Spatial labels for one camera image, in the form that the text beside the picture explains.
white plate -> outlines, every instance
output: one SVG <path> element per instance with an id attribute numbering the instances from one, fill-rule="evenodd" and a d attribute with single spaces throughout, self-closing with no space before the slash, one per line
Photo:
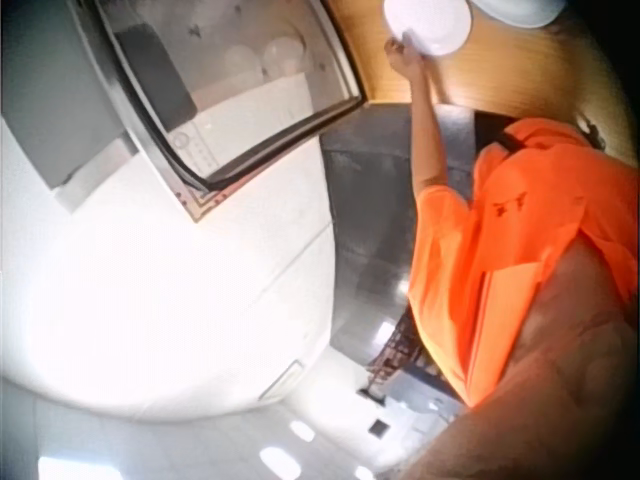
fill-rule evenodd
<path id="1" fill-rule="evenodd" d="M 384 14 L 395 38 L 407 32 L 425 55 L 458 50 L 471 32 L 471 10 L 465 0 L 385 0 Z"/>
<path id="2" fill-rule="evenodd" d="M 540 28 L 553 22 L 566 0 L 472 0 L 487 14 L 520 28 Z"/>

black strap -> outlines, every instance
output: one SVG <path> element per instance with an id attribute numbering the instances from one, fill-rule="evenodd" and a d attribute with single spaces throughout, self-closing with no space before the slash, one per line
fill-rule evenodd
<path id="1" fill-rule="evenodd" d="M 507 152 L 513 155 L 520 150 L 527 148 L 524 142 L 518 140 L 516 137 L 504 130 L 496 137 L 496 142 L 499 143 Z"/>

